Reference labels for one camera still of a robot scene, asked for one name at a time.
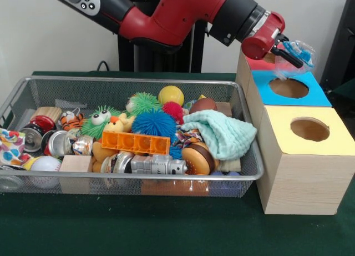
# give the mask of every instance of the wire mesh bin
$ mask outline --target wire mesh bin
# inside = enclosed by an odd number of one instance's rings
[[[66,103],[80,105],[86,116],[105,104],[124,110],[134,93],[157,96],[168,85],[179,87],[185,100],[204,94],[217,102],[229,102],[234,118],[251,122],[243,91],[234,82],[32,76],[21,80],[6,99],[0,109],[0,125],[20,130],[37,108],[65,109]],[[0,170],[0,192],[242,197],[262,174],[263,162],[255,140],[241,158],[237,177]]]

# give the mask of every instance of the black cable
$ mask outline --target black cable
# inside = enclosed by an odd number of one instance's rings
[[[97,67],[96,71],[100,71],[101,66],[102,66],[103,64],[106,66],[106,70],[107,70],[108,72],[110,72],[109,65],[108,65],[107,62],[105,62],[105,61],[101,61],[101,62],[99,63],[99,66]]]

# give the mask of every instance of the wooden box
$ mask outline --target wooden box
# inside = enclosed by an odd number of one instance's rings
[[[258,132],[266,214],[336,214],[355,172],[355,142],[333,108],[265,106]]]
[[[311,72],[281,81],[270,69],[252,71],[243,53],[239,56],[236,81],[243,88],[253,124],[258,130],[264,105],[331,107]]]

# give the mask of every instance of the yellow ball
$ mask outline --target yellow ball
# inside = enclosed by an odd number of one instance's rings
[[[161,104],[167,102],[176,102],[180,105],[184,104],[184,94],[181,89],[176,86],[166,86],[164,87],[158,95],[158,101]]]

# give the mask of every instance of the light green cloth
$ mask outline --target light green cloth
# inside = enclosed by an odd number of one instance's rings
[[[252,124],[213,110],[184,116],[184,122],[181,129],[198,129],[212,156],[219,160],[242,157],[249,150],[256,135],[256,128]]]

